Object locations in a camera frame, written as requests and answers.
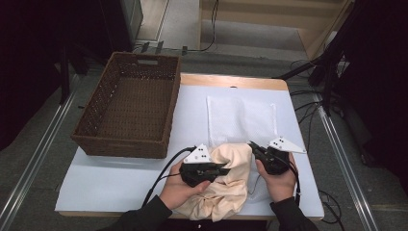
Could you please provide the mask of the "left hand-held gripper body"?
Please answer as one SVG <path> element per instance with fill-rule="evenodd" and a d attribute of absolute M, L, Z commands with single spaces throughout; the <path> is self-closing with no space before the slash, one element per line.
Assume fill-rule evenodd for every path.
<path fill-rule="evenodd" d="M 179 169 L 182 180 L 192 188 L 204 181 L 213 183 L 217 177 L 211 175 L 211 171 L 214 170 L 211 168 L 211 163 L 213 163 L 213 159 L 208 147 L 205 144 L 198 145 L 183 160 Z"/>

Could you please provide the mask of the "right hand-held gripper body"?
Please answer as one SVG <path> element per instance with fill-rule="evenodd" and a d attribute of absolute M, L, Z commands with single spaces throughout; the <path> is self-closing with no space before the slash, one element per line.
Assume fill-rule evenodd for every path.
<path fill-rule="evenodd" d="M 287 140 L 278 137 L 269 142 L 267 147 L 261 148 L 261 154 L 265 158 L 264 168 L 269 175 L 281 175 L 289 169 L 295 173 L 293 163 L 290 160 L 290 153 L 306 153 L 306 149 Z"/>

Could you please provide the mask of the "cream cloth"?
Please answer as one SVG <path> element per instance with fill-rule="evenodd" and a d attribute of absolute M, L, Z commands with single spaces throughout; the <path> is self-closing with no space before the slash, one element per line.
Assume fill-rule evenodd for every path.
<path fill-rule="evenodd" d="M 191 220 L 210 218 L 213 222 L 238 213 L 247 199 L 247 182 L 252 150 L 246 143 L 224 143 L 210 150 L 216 164 L 230 171 L 219 176 L 202 193 L 192 196 L 176 212 Z"/>

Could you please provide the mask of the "white mesh laundry bag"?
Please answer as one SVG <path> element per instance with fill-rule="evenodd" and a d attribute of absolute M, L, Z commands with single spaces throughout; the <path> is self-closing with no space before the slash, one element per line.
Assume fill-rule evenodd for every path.
<path fill-rule="evenodd" d="M 277 137 L 275 106 L 238 97 L 207 97 L 209 145 L 255 141 L 268 143 Z"/>

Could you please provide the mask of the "brown woven basket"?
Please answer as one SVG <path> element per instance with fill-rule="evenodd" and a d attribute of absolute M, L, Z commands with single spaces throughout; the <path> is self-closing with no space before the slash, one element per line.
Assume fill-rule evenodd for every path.
<path fill-rule="evenodd" d="M 91 156 L 165 158 L 180 82 L 178 57 L 114 52 L 71 138 Z"/>

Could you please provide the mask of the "person's right hand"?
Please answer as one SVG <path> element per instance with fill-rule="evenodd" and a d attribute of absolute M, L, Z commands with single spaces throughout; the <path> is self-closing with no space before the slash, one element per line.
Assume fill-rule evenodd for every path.
<path fill-rule="evenodd" d="M 264 168 L 260 160 L 255 161 L 259 174 L 265 180 L 268 194 L 274 203 L 293 197 L 294 187 L 296 186 L 296 176 L 288 170 L 280 175 L 270 175 Z"/>

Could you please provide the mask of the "person's left hand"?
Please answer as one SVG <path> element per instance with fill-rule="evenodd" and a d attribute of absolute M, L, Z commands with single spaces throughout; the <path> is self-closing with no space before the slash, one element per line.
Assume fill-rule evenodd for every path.
<path fill-rule="evenodd" d="M 203 193 L 211 184 L 210 181 L 204 181 L 194 188 L 187 185 L 179 175 L 179 169 L 183 164 L 178 162 L 170 169 L 170 176 L 167 177 L 165 185 L 159 197 L 169 210 L 174 210 L 183 205 L 194 195 Z"/>

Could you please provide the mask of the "wooden table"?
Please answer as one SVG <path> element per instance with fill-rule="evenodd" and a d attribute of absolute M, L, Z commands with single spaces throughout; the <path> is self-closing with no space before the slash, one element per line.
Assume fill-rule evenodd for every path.
<path fill-rule="evenodd" d="M 186 73 L 183 73 L 180 76 L 181 76 L 180 88 L 186 85 L 199 87 L 243 88 L 251 90 L 286 90 L 287 92 L 289 92 L 286 82 L 279 79 L 259 79 L 239 76 L 200 75 Z M 208 148 L 211 148 L 211 146 L 209 145 L 209 127 L 208 127 L 208 142 L 201 144 L 205 144 Z M 269 142 L 265 144 L 260 143 L 257 144 L 260 146 L 267 147 Z M 183 161 L 189 154 L 191 154 L 194 151 L 194 149 L 197 146 L 198 145 L 186 147 L 178 151 L 174 156 L 170 157 L 168 163 L 166 163 L 162 171 L 159 173 L 155 182 L 162 183 L 164 187 L 164 183 L 168 177 L 169 167 L 176 164 L 179 161 Z M 298 192 L 300 196 L 299 207 L 306 217 L 321 219 L 324 216 L 324 212 L 319 199 L 319 193 L 315 182 L 314 174 L 311 169 L 307 151 L 305 154 L 302 153 L 292 154 L 297 169 L 299 171 L 300 180 L 300 189 Z M 151 199 L 152 197 L 159 193 L 160 192 L 155 193 L 153 190 L 149 190 L 145 196 L 144 201 Z"/>

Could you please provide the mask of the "white table mat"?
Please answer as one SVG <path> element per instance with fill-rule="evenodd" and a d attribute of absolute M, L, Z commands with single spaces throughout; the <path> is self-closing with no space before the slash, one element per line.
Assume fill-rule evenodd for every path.
<path fill-rule="evenodd" d="M 208 142 L 207 98 L 237 97 L 251 103 L 276 107 L 277 135 L 305 146 L 293 103 L 286 90 L 182 86 L 164 159 L 89 156 L 78 149 L 67 171 L 55 211 L 64 216 L 116 216 L 138 209 L 149 190 L 159 193 L 156 183 L 169 158 L 178 151 Z"/>

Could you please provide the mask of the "black tripod stand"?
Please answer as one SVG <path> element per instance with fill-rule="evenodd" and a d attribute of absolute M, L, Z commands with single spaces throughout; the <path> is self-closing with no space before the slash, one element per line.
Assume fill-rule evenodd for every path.
<path fill-rule="evenodd" d="M 321 82 L 324 83 L 321 94 L 321 107 L 328 115 L 330 115 L 331 91 L 336 76 L 336 67 L 344 54 L 345 36 L 349 32 L 354 19 L 353 0 L 342 0 L 335 17 L 326 27 L 328 32 L 325 34 L 323 42 L 328 40 L 333 31 L 337 30 L 337 33 L 325 48 L 321 45 L 318 47 L 318 50 L 321 50 L 321 54 L 308 63 L 278 76 L 278 79 L 289 80 L 301 72 L 313 69 L 312 74 L 308 77 L 308 83 L 311 87 L 316 87 Z"/>

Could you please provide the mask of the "wooden platform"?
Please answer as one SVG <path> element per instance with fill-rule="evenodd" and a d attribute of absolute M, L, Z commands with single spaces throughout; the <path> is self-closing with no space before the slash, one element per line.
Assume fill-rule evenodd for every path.
<path fill-rule="evenodd" d="M 319 56 L 331 33 L 338 31 L 354 0 L 219 0 L 221 21 L 295 28 L 307 57 Z"/>

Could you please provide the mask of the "dark curtain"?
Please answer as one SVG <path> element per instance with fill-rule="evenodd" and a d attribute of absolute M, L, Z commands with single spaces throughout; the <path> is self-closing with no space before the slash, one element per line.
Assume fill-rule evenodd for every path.
<path fill-rule="evenodd" d="M 341 31 L 351 133 L 369 166 L 408 177 L 408 0 L 356 0 Z"/>
<path fill-rule="evenodd" d="M 120 0 L 0 0 L 0 151 L 85 57 L 106 62 L 115 47 Z"/>

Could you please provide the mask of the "dark cabinet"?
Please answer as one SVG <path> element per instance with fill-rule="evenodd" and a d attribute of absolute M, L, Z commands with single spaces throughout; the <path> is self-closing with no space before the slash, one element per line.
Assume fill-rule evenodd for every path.
<path fill-rule="evenodd" d="M 124 14 L 125 25 L 131 45 L 134 46 L 138 38 L 143 21 L 143 12 L 140 0 L 120 0 Z"/>

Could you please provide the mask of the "metal floor rail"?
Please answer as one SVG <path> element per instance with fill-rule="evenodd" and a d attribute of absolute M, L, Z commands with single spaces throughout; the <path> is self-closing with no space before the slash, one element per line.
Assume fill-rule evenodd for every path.
<path fill-rule="evenodd" d="M 370 205 L 365 197 L 365 194 L 359 184 L 356 174 L 350 164 L 343 144 L 334 126 L 334 123 L 328 113 L 322 108 L 319 108 L 319 116 L 332 145 L 340 170 L 343 174 L 348 191 L 352 198 L 354 207 L 362 222 L 365 231 L 380 231 L 375 221 Z"/>
<path fill-rule="evenodd" d="M 84 75 L 69 77 L 65 102 L 60 103 L 62 93 L 56 90 L 16 139 L 0 151 L 0 231 L 11 226 L 83 80 Z"/>

